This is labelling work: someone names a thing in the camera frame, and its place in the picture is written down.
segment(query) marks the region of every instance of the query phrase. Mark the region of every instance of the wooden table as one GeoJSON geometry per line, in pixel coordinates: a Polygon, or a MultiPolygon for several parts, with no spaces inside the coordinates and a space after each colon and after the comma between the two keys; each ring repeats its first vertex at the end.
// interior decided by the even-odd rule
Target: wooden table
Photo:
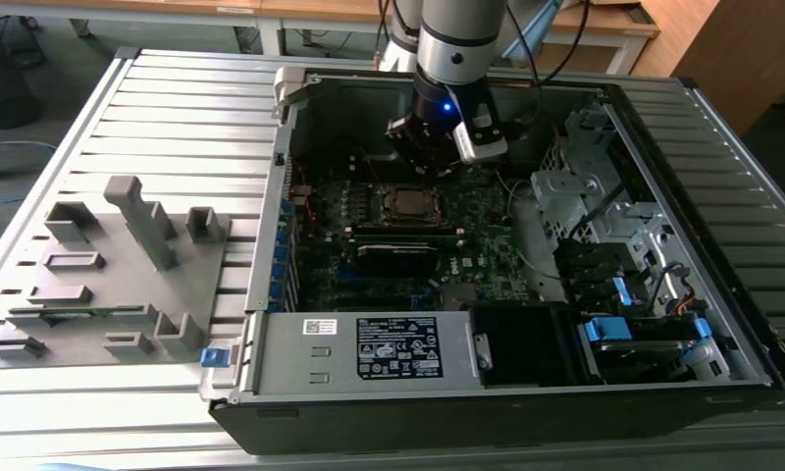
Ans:
{"type": "MultiPolygon", "coordinates": [[[[258,27],[266,55],[283,55],[286,29],[375,33],[378,0],[0,0],[0,14],[70,19],[258,27]]],[[[571,44],[582,8],[561,12],[545,43],[571,44]]],[[[593,7],[583,45],[617,49],[610,74],[629,74],[659,29],[613,7],[593,7]]]]}

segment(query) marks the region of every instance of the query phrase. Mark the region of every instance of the warning label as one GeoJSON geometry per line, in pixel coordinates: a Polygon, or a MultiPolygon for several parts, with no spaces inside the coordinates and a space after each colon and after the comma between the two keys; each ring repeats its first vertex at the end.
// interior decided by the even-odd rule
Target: warning label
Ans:
{"type": "Polygon", "coordinates": [[[442,378],[437,317],[359,319],[358,376],[364,380],[442,378]]]}

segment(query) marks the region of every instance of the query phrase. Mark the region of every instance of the circuit board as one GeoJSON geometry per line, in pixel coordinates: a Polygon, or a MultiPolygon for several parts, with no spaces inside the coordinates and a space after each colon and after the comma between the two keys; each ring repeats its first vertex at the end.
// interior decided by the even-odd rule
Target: circuit board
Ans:
{"type": "Polygon", "coordinates": [[[348,159],[318,171],[295,166],[299,310],[458,310],[531,299],[495,169],[463,168],[426,185],[406,164],[348,159]]]}

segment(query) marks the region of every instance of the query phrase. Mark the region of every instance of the barcode sticker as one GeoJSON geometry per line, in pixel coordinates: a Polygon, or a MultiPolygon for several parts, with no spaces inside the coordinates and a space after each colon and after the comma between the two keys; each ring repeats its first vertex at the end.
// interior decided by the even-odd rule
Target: barcode sticker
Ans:
{"type": "Polygon", "coordinates": [[[252,15],[252,8],[218,7],[216,10],[219,13],[243,13],[246,15],[252,15]]]}
{"type": "Polygon", "coordinates": [[[336,319],[307,319],[303,323],[304,336],[335,336],[336,334],[336,319]]]}

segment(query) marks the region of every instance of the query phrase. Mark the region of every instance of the slotted metal surface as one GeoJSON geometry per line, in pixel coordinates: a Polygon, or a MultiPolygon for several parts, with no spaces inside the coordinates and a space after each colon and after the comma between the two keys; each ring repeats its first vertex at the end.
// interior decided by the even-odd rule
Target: slotted metal surface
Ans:
{"type": "MultiPolygon", "coordinates": [[[[32,279],[35,268],[27,265],[46,247],[40,220],[52,202],[80,199],[110,211],[102,183],[110,175],[134,174],[147,199],[163,201],[168,212],[210,205],[234,217],[210,335],[239,334],[276,129],[271,85],[287,63],[371,67],[352,61],[150,50],[136,60],[115,60],[0,241],[0,292],[23,288],[32,279]]],[[[785,340],[785,199],[699,93],[666,79],[566,78],[625,87],[785,340]]],[[[7,292],[0,308],[20,299],[7,292]]],[[[642,455],[639,460],[619,458],[618,466],[646,469],[663,463],[669,453],[758,448],[778,459],[785,450],[785,404],[719,417],[649,441],[256,457],[239,449],[207,414],[199,381],[196,365],[0,371],[0,456],[15,457],[19,465],[343,469],[642,455]]]]}

